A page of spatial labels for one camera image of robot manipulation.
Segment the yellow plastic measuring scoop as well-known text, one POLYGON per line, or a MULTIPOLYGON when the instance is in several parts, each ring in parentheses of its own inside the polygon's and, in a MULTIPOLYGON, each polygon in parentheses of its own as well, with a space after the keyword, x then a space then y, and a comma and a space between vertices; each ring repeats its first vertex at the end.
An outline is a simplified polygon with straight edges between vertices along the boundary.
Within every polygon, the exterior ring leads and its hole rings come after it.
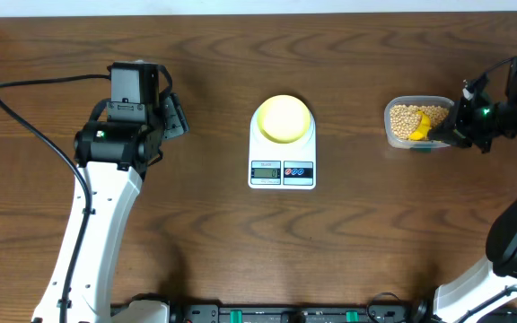
POLYGON ((420 121, 416 129, 408 136, 408 139, 411 141, 422 141, 427 138, 428 132, 431 129, 431 120, 423 111, 418 111, 416 114, 420 117, 420 121))

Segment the yellow plastic bowl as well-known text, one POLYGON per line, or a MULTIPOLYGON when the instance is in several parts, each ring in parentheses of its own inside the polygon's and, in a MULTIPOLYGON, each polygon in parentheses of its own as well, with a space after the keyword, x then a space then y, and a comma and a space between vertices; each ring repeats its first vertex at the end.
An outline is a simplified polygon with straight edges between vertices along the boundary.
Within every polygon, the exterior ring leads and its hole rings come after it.
POLYGON ((312 125, 306 104, 291 95, 277 95, 258 107, 259 132, 276 144, 291 144, 303 138, 312 125))

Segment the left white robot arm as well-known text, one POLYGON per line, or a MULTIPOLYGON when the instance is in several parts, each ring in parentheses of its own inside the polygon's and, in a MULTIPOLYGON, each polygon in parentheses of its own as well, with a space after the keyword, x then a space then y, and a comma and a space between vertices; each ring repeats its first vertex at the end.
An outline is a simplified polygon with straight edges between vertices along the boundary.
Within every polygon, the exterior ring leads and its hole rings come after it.
POLYGON ((32 321, 170 322, 170 304, 143 295, 111 304, 113 275, 130 211, 162 141, 188 132, 163 65, 116 62, 111 95, 92 110, 74 138, 75 188, 53 275, 32 321))

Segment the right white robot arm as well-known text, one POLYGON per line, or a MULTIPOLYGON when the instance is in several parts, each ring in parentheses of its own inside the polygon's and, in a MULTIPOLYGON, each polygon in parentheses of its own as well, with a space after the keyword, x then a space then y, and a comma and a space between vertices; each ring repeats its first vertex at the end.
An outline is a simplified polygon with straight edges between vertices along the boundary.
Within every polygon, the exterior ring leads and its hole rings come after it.
MULTIPOLYGON (((453 147, 491 149, 494 138, 517 135, 517 56, 506 60, 509 73, 506 100, 486 95, 488 74, 465 83, 460 100, 429 137, 453 147)), ((415 322, 477 322, 517 298, 517 199, 492 224, 486 254, 448 284, 440 285, 429 301, 413 313, 415 322)))

